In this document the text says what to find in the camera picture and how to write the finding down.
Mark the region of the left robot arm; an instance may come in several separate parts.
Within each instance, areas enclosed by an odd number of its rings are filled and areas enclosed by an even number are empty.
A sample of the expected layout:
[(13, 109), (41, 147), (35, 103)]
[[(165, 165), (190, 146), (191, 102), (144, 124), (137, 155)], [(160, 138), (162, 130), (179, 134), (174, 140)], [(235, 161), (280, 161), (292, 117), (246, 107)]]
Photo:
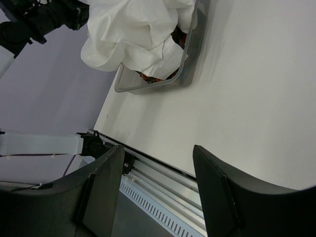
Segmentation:
[(27, 45), (2, 76), (0, 126), (36, 134), (86, 132), (95, 126), (113, 76), (81, 60), (86, 27), (61, 27), (46, 38), (46, 44)]

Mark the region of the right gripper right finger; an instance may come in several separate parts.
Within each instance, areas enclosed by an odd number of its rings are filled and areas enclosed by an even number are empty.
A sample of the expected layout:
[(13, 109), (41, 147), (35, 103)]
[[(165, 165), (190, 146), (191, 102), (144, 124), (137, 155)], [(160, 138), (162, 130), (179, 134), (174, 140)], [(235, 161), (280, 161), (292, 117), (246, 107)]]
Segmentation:
[(314, 237), (316, 189), (293, 190), (260, 180), (193, 149), (205, 227), (209, 237)]

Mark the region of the white shirt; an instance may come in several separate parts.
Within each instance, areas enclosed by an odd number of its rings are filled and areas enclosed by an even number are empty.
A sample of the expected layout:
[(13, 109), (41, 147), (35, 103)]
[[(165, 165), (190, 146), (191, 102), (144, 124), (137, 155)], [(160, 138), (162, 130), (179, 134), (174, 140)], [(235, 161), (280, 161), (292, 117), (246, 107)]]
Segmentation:
[(188, 33), (194, 0), (89, 0), (88, 39), (81, 59), (112, 72), (123, 64), (145, 69), (146, 52), (159, 46), (178, 26)]

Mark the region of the red plaid shirt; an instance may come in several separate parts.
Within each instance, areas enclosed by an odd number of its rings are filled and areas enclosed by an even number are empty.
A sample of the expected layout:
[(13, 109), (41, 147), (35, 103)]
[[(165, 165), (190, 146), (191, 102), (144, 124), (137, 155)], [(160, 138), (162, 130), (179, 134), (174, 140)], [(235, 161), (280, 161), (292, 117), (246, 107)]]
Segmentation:
[(179, 70), (183, 57), (187, 34), (177, 26), (159, 46), (146, 52), (149, 63), (136, 73), (147, 83), (155, 83), (172, 78)]

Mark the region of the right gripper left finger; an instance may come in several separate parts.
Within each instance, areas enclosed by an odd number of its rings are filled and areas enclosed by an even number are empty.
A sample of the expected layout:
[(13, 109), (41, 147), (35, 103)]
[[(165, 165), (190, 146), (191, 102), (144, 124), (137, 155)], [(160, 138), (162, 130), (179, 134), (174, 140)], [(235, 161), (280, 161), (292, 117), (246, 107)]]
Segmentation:
[(124, 162), (114, 146), (94, 162), (34, 188), (0, 191), (2, 237), (109, 237)]

